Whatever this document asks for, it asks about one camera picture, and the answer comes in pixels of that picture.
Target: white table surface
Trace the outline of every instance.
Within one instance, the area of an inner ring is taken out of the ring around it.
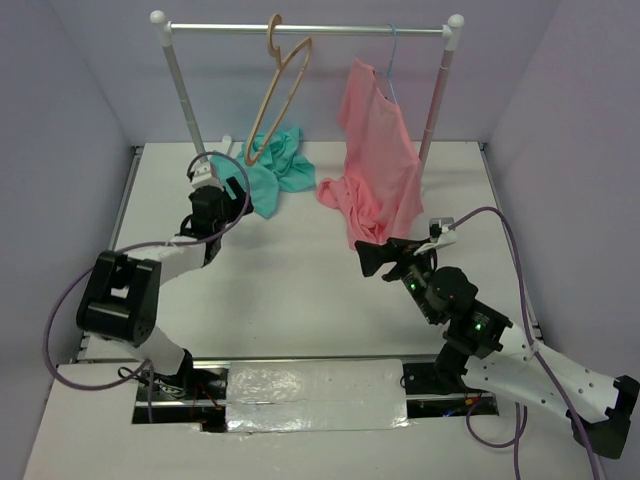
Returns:
[[[303,144],[318,181],[342,174],[345,152],[341,142]],[[190,213],[185,169],[194,154],[188,143],[145,146],[118,247],[177,232]],[[460,218],[495,205],[477,143],[434,143],[422,185],[425,213],[414,222],[413,238],[427,236],[430,217]],[[460,227],[459,237],[441,251],[440,264],[462,268],[480,300],[519,323],[516,277],[498,218],[481,214]],[[162,287],[157,324],[196,358],[437,353],[441,333],[400,282],[380,279],[388,269],[363,278],[342,215],[318,203],[313,191],[281,193],[271,219],[245,217],[210,265]],[[84,358],[129,357],[115,343],[91,338]]]
[[[338,177],[345,147],[305,145],[318,179]],[[166,239],[188,213],[189,144],[145,147],[119,246]],[[426,236],[433,216],[459,218],[494,205],[475,143],[435,143],[423,179]],[[401,355],[437,353],[429,326],[399,284],[360,275],[342,216],[312,192],[282,194],[271,220],[251,215],[223,240],[215,261],[162,288],[158,323],[197,357]],[[513,262],[500,223],[483,214],[459,229],[440,263],[460,266],[479,298],[521,323]],[[98,339],[87,358],[124,354]],[[76,364],[61,373],[80,383],[112,381],[121,363]],[[132,425],[136,385],[78,392],[54,383],[26,472],[56,479],[430,479],[511,480],[510,450],[495,451],[467,433],[463,418],[415,421],[394,430],[289,434],[208,434],[197,426]],[[490,441],[513,435],[513,404],[474,417]],[[590,478],[585,451],[566,422],[532,415],[522,440],[525,479]]]
[[[116,378],[117,364],[60,367],[87,384]],[[202,433],[198,426],[132,425],[137,386],[79,392],[53,385],[27,480],[513,480],[512,453],[477,443],[462,417],[393,430],[286,434]],[[513,436],[513,417],[473,418],[487,440]],[[525,480],[585,480],[584,449],[565,422],[532,416],[521,442]]]

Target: black clamp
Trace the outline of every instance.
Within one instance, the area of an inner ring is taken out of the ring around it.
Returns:
[[[140,346],[156,324],[160,272],[160,262],[102,252],[80,301],[76,325],[107,340]],[[118,295],[125,288],[128,293]]]
[[[191,215],[185,217],[180,224],[180,236],[201,240],[224,230],[233,222],[244,205],[247,194],[235,177],[226,180],[235,198],[231,198],[227,190],[206,185],[189,195]],[[251,199],[244,214],[253,212]],[[207,242],[204,265],[208,265],[218,254],[222,246],[221,238]]]
[[[618,390],[618,398],[615,407],[607,408],[605,411],[605,415],[609,418],[595,423],[589,423],[583,418],[580,420],[587,432],[594,453],[617,460],[622,456],[624,445],[627,442],[631,427],[631,413],[638,400],[640,383],[623,375],[615,379],[613,386]],[[582,435],[580,435],[578,426],[568,410],[567,417],[571,419],[574,440],[584,447]]]

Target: white rack pole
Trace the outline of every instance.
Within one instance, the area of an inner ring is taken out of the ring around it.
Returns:
[[[189,101],[189,95],[187,94],[187,88],[185,87],[182,73],[180,72],[180,66],[176,58],[175,51],[173,49],[173,33],[216,33],[216,34],[266,34],[267,25],[227,25],[227,24],[192,24],[192,23],[171,23],[167,20],[166,15],[156,10],[151,13],[151,23],[156,26],[158,33],[158,39],[160,45],[164,50],[165,57],[167,59],[167,65],[173,78],[178,97],[180,99],[180,105],[184,117],[189,127],[189,133],[191,139],[196,147],[197,153],[205,152],[202,136],[200,135],[200,129],[198,128],[198,122],[193,113],[191,102]],[[440,110],[440,104],[442,103],[442,97],[447,84],[447,76],[449,73],[449,67],[453,59],[453,52],[458,46],[458,38],[460,37],[460,29],[464,24],[464,19],[461,15],[452,15],[449,18],[447,25],[435,28],[396,28],[396,34],[400,36],[421,36],[421,37],[443,37],[446,39],[446,45],[444,54],[442,55],[442,61],[440,62],[440,70],[438,71],[438,78],[436,80],[436,86],[433,91],[433,97],[431,99],[431,106],[429,108],[429,116],[427,118],[427,124],[425,126],[424,135],[422,136],[422,143],[420,145],[419,157],[424,164],[427,154],[429,153],[429,147],[433,139],[433,130],[438,119],[438,112]],[[289,35],[365,35],[365,36],[392,36],[393,29],[390,26],[349,26],[349,25],[278,25],[275,28],[277,34],[289,34]]]
[[[444,34],[444,37],[447,39],[447,43],[444,47],[444,52],[442,53],[440,69],[438,70],[438,78],[436,79],[436,86],[433,89],[433,97],[431,98],[431,106],[429,107],[427,125],[424,127],[422,142],[420,143],[420,152],[418,153],[423,166],[427,161],[429,148],[431,148],[433,131],[436,128],[436,121],[438,120],[438,113],[440,112],[440,104],[442,103],[442,97],[444,96],[444,89],[447,86],[449,68],[451,67],[451,62],[453,61],[453,53],[456,51],[456,48],[458,48],[460,30],[462,29],[463,25],[464,18],[462,15],[451,15],[451,17],[449,17],[448,25],[445,26],[448,27],[445,28]]]
[[[193,113],[191,102],[189,101],[189,94],[187,93],[187,87],[182,79],[182,72],[180,72],[180,65],[178,65],[178,59],[176,52],[173,49],[173,36],[171,35],[171,26],[167,20],[167,16],[160,10],[156,10],[151,13],[151,23],[156,26],[156,32],[158,33],[158,40],[164,50],[164,56],[167,59],[167,65],[173,78],[173,83],[178,91],[178,98],[180,99],[180,105],[182,106],[182,112],[184,118],[187,121],[187,127],[189,128],[189,134],[193,145],[196,147],[196,153],[199,155],[206,152],[204,149],[204,142],[200,135],[200,129],[198,128],[198,121]]]

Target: crumpled teal fabric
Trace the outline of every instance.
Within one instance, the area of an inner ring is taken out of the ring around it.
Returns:
[[[262,146],[265,135],[259,133],[252,145],[252,154]],[[270,218],[278,206],[278,193],[300,192],[316,187],[315,167],[304,155],[298,153],[302,130],[292,128],[287,132],[276,131],[267,148],[253,167],[246,167],[251,185],[251,202],[256,213]],[[244,164],[244,149],[236,157]],[[218,178],[235,177],[246,189],[244,179],[238,168],[224,158],[212,157],[218,172]]]

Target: light purple wall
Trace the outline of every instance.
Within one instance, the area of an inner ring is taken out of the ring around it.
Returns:
[[[51,383],[40,355],[48,309],[107,246],[130,152],[50,5],[11,0],[0,10],[0,477],[14,480]],[[60,361],[77,345],[73,310],[55,328]]]
[[[137,144],[186,141],[162,50],[149,23],[162,9],[176,22],[438,25],[467,20],[436,138],[488,140],[559,0],[51,0],[109,103]],[[286,51],[299,39],[283,39]],[[309,69],[286,121],[308,139],[343,138],[336,115],[355,56],[383,69],[391,38],[316,37]],[[422,136],[442,54],[438,39],[402,38],[395,90],[412,138]],[[246,138],[274,71],[264,37],[176,37],[176,51],[203,136]],[[274,99],[278,106],[280,95]]]
[[[545,336],[640,379],[640,3],[563,0],[490,141]],[[611,480],[637,479],[640,411]]]

